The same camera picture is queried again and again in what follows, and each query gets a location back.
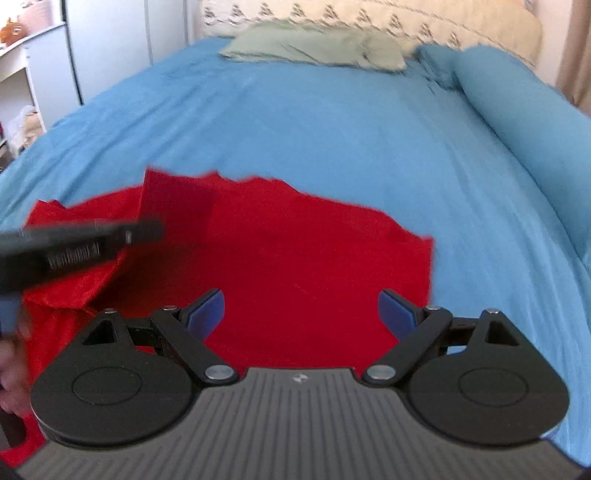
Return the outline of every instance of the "green pillow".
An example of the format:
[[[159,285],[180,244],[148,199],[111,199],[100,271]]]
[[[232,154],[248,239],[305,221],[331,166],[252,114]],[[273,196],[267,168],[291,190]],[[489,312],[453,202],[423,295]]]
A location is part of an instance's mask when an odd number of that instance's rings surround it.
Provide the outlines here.
[[[406,67],[400,45],[385,32],[287,20],[250,26],[220,54],[237,61],[288,60],[386,72]]]

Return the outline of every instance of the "human hand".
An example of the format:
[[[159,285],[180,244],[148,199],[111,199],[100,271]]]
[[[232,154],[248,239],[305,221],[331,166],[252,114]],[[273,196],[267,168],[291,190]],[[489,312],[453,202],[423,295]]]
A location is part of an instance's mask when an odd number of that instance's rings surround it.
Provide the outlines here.
[[[20,417],[31,411],[31,386],[25,340],[31,337],[31,322],[21,308],[17,334],[0,340],[0,407]]]

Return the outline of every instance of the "blue gripper pad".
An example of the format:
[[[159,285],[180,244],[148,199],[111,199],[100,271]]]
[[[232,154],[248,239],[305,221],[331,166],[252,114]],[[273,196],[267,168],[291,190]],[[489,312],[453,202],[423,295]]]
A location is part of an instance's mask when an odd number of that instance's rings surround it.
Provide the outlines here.
[[[404,340],[423,320],[423,311],[392,290],[382,290],[378,296],[378,314],[386,328]]]
[[[204,341],[223,319],[225,301],[221,290],[210,290],[181,312],[181,322],[195,338]]]
[[[17,293],[0,296],[0,336],[16,333],[21,301],[21,295]]]

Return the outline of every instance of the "red fabric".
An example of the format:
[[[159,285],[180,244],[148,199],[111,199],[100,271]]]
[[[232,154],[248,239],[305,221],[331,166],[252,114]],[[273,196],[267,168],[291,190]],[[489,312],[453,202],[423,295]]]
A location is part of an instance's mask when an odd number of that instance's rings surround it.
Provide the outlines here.
[[[159,218],[166,239],[26,295],[33,379],[106,307],[145,316],[221,288],[225,317],[206,343],[240,372],[250,366],[359,371],[396,343],[379,320],[378,293],[392,288],[420,306],[428,300],[431,239],[381,212],[304,195],[277,180],[148,171],[142,187],[70,209],[38,202],[29,224],[97,218]],[[2,455],[11,465],[42,443],[35,422],[28,419],[27,426],[27,443]]]

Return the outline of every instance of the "blue bedsheet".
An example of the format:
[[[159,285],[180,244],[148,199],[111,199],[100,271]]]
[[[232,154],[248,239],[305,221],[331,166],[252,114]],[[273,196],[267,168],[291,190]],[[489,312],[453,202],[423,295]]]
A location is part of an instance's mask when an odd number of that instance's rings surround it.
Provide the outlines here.
[[[72,205],[140,183],[147,166],[275,177],[383,210],[435,238],[433,303],[458,316],[501,308],[566,380],[570,410],[552,435],[589,464],[591,281],[461,90],[414,61],[404,74],[232,63],[216,54],[225,44],[201,41],[59,122],[0,175],[0,229],[37,199]]]

